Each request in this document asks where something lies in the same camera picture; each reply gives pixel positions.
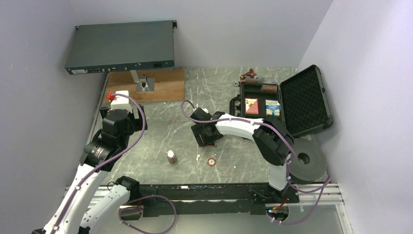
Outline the single red poker chip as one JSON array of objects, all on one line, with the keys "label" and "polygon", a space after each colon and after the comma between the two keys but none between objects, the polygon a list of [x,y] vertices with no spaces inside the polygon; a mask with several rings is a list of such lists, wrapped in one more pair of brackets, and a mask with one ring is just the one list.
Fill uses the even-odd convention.
[{"label": "single red poker chip", "polygon": [[209,166],[215,166],[216,165],[216,159],[215,158],[209,158],[207,160],[207,163]]}]

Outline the red playing card deck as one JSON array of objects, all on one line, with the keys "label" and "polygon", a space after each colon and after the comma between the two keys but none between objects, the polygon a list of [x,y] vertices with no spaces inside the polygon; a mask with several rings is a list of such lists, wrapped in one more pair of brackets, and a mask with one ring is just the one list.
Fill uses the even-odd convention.
[{"label": "red playing card deck", "polygon": [[249,115],[259,114],[259,102],[257,98],[245,99],[245,113]]}]

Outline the clear round plastic disc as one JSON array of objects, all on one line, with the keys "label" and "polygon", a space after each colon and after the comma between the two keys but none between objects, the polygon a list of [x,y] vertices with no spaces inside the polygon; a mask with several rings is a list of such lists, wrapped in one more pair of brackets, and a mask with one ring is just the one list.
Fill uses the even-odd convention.
[{"label": "clear round plastic disc", "polygon": [[268,116],[279,116],[281,113],[279,105],[267,105],[266,114]]}]

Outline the poker chip roll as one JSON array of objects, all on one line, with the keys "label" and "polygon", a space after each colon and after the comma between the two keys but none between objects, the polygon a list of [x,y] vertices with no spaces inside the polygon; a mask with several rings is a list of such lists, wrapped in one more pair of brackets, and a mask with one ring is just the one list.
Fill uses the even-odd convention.
[{"label": "poker chip roll", "polygon": [[277,91],[278,91],[278,86],[277,86],[277,85],[263,84],[263,85],[261,86],[261,91],[262,91],[262,92],[267,92],[267,93],[277,93]]}]

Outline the black poker set case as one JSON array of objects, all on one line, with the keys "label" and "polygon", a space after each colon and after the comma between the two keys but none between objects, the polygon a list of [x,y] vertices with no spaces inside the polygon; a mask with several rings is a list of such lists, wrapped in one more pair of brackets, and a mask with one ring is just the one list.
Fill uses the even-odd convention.
[{"label": "black poker set case", "polygon": [[[277,93],[262,92],[263,84],[277,85]],[[309,66],[279,84],[265,83],[261,78],[260,82],[242,83],[239,88],[240,94],[229,104],[229,113],[233,116],[265,118],[265,100],[269,99],[280,103],[281,113],[277,118],[294,137],[318,133],[334,123],[321,71],[316,65]],[[245,113],[246,98],[258,99],[258,115]]]}]

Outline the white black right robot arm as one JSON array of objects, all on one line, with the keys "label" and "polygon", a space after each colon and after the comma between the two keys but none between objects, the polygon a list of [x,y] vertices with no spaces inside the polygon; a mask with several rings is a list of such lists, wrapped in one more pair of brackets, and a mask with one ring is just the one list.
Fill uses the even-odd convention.
[{"label": "white black right robot arm", "polygon": [[281,202],[287,196],[287,183],[290,176],[287,165],[294,155],[294,137],[276,116],[266,118],[236,117],[224,112],[207,113],[197,108],[190,116],[194,135],[199,146],[213,144],[224,135],[242,137],[255,142],[262,157],[270,164],[269,198]]}]

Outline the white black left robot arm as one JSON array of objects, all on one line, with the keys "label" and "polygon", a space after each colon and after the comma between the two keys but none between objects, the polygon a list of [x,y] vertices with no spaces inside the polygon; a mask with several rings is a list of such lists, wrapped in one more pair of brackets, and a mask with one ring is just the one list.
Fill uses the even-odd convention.
[{"label": "white black left robot arm", "polygon": [[141,104],[134,110],[128,103],[114,104],[104,109],[102,116],[102,128],[85,146],[75,178],[59,208],[43,228],[32,231],[34,234],[96,234],[112,212],[139,200],[139,182],[122,176],[102,199],[88,207],[115,163],[131,149],[130,136],[148,128]]}]

